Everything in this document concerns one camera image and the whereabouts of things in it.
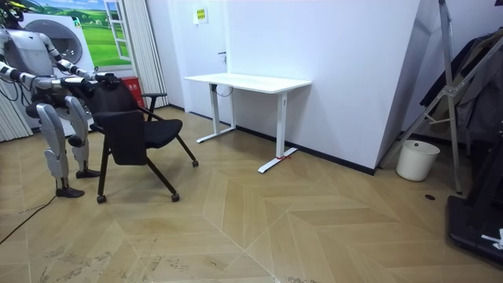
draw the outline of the white curtain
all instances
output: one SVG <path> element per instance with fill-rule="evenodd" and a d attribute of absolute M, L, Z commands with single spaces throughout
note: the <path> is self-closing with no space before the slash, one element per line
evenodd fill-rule
<path fill-rule="evenodd" d="M 123 11 L 129 34 L 128 51 L 133 59 L 133 68 L 140 79 L 142 92 L 144 94 L 166 93 L 163 71 L 145 0 L 123 0 Z M 149 98 L 145 99 L 145 102 L 146 105 L 150 105 Z M 167 97 L 157 99 L 156 107 L 165 105 L 168 105 Z"/>
<path fill-rule="evenodd" d="M 0 90 L 4 95 L 12 99 L 12 96 L 2 81 L 0 81 Z M 9 101 L 0 94 L 0 142 L 30 135 L 33 135 L 33 132 L 28 126 L 28 123 L 26 123 L 16 103 Z"/>

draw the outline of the grass picture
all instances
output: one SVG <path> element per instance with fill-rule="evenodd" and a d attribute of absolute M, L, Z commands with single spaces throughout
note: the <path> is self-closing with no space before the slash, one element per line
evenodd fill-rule
<path fill-rule="evenodd" d="M 57 2 L 39 1 L 39 3 L 43 7 L 43 11 L 41 12 L 44 14 L 79 18 L 95 66 L 131 64 L 129 61 L 119 58 L 116 41 L 113 38 L 112 26 L 108 22 L 103 0 L 88 2 L 58 0 Z M 61 7 L 52 6 L 56 3 L 61 5 Z M 109 7 L 112 12 L 112 18 L 118 19 L 115 5 Z M 117 37 L 123 39 L 122 28 L 118 24 L 114 24 L 114 28 Z M 120 49 L 122 54 L 127 56 L 126 45 L 120 42 Z"/>

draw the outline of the humanoid robot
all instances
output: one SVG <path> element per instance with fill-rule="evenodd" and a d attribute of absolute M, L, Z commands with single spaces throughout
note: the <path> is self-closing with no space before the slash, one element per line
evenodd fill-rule
<path fill-rule="evenodd" d="M 31 91 L 31 104 L 27 114 L 39 119 L 40 131 L 49 148 L 44 152 L 51 175 L 56 179 L 58 197 L 81 197 L 82 190 L 73 189 L 68 183 L 68 158 L 66 157 L 63 126 L 55 108 L 68 110 L 75 134 L 68 139 L 72 152 L 79 163 L 76 178 L 98 177 L 98 171 L 88 168 L 89 142 L 86 112 L 79 99 L 68 92 L 69 87 L 78 87 L 80 93 L 91 94 L 91 81 L 104 81 L 109 86 L 119 83 L 113 74 L 90 74 L 69 61 L 61 58 L 59 51 L 47 35 L 26 31 L 18 22 L 23 12 L 30 8 L 19 2 L 0 0 L 0 78 L 20 83 Z M 76 77 L 57 79 L 53 72 L 53 62 L 63 72 Z"/>

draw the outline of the white bucket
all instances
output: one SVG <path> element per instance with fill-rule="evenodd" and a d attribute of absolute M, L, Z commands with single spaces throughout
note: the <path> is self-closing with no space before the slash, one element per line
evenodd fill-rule
<path fill-rule="evenodd" d="M 406 141 L 402 146 L 396 172 L 400 177 L 420 182 L 426 179 L 440 149 L 422 141 Z"/>

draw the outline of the white desk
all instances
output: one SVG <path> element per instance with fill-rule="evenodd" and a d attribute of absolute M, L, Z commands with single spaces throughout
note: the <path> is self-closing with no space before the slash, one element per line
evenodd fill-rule
<path fill-rule="evenodd" d="M 294 90 L 301 86 L 311 84 L 311 81 L 298 79 L 280 79 L 271 77 L 262 77 L 256 75 L 238 75 L 238 74 L 214 74 L 214 75 L 198 75 L 186 77 L 185 79 L 208 83 L 211 95 L 211 113 L 213 115 L 213 134 L 197 140 L 198 143 L 204 142 L 210 138 L 219 136 L 226 132 L 236 129 L 233 110 L 233 95 L 230 95 L 230 105 L 232 117 L 230 127 L 225 130 L 220 130 L 220 117 L 218 116 L 218 99 L 216 92 L 211 90 L 211 85 L 226 85 L 238 90 L 250 90 L 261 92 L 264 94 L 277 95 L 277 133 L 276 133 L 276 158 L 269 161 L 259 168 L 260 173 L 266 172 L 269 168 L 281 162 L 286 156 L 291 155 L 297 149 L 291 148 L 285 152 L 285 123 L 286 123 L 286 97 L 290 90 Z"/>

